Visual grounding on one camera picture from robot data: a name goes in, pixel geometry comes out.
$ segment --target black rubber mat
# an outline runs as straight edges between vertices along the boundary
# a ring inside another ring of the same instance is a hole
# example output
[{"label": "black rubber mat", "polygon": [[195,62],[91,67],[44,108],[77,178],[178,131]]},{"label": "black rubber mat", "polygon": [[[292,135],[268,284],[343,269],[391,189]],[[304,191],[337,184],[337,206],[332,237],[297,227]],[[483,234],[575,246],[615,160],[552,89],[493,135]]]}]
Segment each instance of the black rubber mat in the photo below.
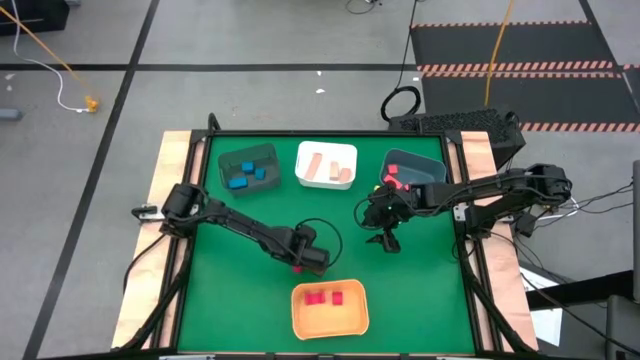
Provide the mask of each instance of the black rubber mat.
[{"label": "black rubber mat", "polygon": [[[418,65],[488,63],[500,25],[414,25]],[[587,22],[513,23],[507,26],[496,63],[613,61]]]},{"label": "black rubber mat", "polygon": [[[493,78],[490,105],[515,111],[523,123],[530,124],[524,130],[635,131],[640,116],[626,83],[619,75],[611,76]],[[485,84],[485,76],[425,77],[422,87],[426,112],[482,108]]]}]

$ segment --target white paper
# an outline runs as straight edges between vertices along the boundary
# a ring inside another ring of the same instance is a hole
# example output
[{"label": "white paper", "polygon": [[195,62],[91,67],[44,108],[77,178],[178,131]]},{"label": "white paper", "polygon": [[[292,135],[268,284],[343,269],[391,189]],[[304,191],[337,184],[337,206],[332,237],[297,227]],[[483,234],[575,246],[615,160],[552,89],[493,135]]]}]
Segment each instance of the white paper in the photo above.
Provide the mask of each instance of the white paper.
[{"label": "white paper", "polygon": [[[543,276],[533,273],[527,269],[520,268],[520,274],[531,281],[538,289],[543,289],[549,286],[558,285]],[[529,283],[522,279],[524,288],[526,291],[535,290]],[[531,318],[533,319],[533,329],[536,332],[536,337],[540,340],[544,340],[549,344],[559,346],[560,345],[560,331],[562,330],[562,309],[551,310],[537,310],[531,312]]]}]

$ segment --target blue block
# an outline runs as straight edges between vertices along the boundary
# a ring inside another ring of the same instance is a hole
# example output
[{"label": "blue block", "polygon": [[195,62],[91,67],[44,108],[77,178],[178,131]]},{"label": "blue block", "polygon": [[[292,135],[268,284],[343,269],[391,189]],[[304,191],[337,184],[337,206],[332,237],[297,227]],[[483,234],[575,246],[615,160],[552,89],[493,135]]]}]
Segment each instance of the blue block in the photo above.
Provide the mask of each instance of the blue block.
[{"label": "blue block", "polygon": [[245,161],[242,163],[242,172],[245,174],[253,174],[253,161]]},{"label": "blue block", "polygon": [[235,178],[229,180],[229,189],[237,190],[249,186],[249,180],[247,178]]},{"label": "blue block", "polygon": [[256,169],[256,180],[264,180],[266,176],[267,176],[267,170],[263,168]]}]

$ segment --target wooden board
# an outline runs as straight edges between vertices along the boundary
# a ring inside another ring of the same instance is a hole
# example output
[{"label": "wooden board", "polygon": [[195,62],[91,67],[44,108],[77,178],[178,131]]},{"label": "wooden board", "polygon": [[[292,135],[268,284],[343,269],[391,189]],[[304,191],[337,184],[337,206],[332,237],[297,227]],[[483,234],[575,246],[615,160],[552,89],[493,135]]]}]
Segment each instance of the wooden board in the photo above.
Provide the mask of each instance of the wooden board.
[{"label": "wooden board", "polygon": [[[190,136],[191,131],[164,133],[147,198],[149,204],[164,203],[173,185],[182,182]],[[160,236],[159,227],[160,223],[141,226],[134,257]],[[165,239],[131,270],[112,347],[129,341],[158,302],[168,252],[169,239]]]},{"label": "wooden board", "polygon": [[[462,148],[471,180],[496,174],[486,132],[463,132]],[[495,200],[496,198],[484,199],[476,203],[490,204]],[[507,224],[497,223],[492,231],[513,241]],[[515,248],[500,236],[485,239],[483,245],[494,303],[522,340],[533,349],[538,349]],[[511,350],[504,338],[502,344],[505,351]]]},{"label": "wooden board", "polygon": [[[175,183],[182,181],[190,136],[190,131],[165,132],[149,192],[149,203],[162,204],[169,194],[171,187]],[[496,168],[487,134],[484,132],[463,132],[462,139],[467,168],[471,179],[495,174]],[[449,144],[448,149],[452,175],[454,181],[459,182],[460,170],[455,153],[455,146]],[[200,164],[202,160],[202,151],[203,147],[200,143],[196,149],[194,171],[191,174],[192,183],[196,183],[199,176],[200,166],[198,164]],[[493,200],[484,200],[485,203],[490,203],[491,201]],[[159,224],[157,223],[142,226],[138,236],[135,254],[138,254],[159,236],[158,227]],[[497,224],[493,231],[511,239],[511,232],[505,224]],[[159,244],[147,256],[141,259],[132,270],[113,338],[114,347],[127,342],[155,307],[159,298],[168,248],[169,241]],[[184,243],[180,244],[174,269],[180,266],[181,253],[183,250]],[[529,346],[537,349],[537,340],[533,330],[524,286],[520,278],[518,259],[513,246],[508,244],[506,240],[495,236],[484,240],[484,252],[487,260],[489,278],[491,280],[491,289],[498,309],[500,309],[522,339]],[[474,268],[476,266],[473,261],[471,265]],[[491,335],[487,314],[479,301],[476,301],[476,304],[483,344],[485,349],[491,349]],[[161,346],[167,346],[169,344],[174,313],[175,300],[172,305],[169,306],[165,315],[163,334],[160,340]],[[503,344],[505,350],[508,350],[509,345],[504,339]]]}]

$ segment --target white bowl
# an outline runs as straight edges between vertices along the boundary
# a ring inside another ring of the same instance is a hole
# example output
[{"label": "white bowl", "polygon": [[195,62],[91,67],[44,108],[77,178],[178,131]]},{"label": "white bowl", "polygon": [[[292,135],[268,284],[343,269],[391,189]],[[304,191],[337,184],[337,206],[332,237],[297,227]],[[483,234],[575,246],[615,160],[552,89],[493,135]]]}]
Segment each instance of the white bowl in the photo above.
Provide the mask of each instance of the white bowl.
[{"label": "white bowl", "polygon": [[[322,154],[322,162],[312,181],[304,178],[311,164],[313,154]],[[331,162],[335,161],[342,168],[351,169],[349,181],[341,183],[329,178]],[[303,141],[298,146],[298,158],[296,159],[296,176],[302,186],[317,187],[323,189],[348,190],[356,179],[356,166],[358,163],[358,149],[349,144],[324,143],[317,141]]]}]

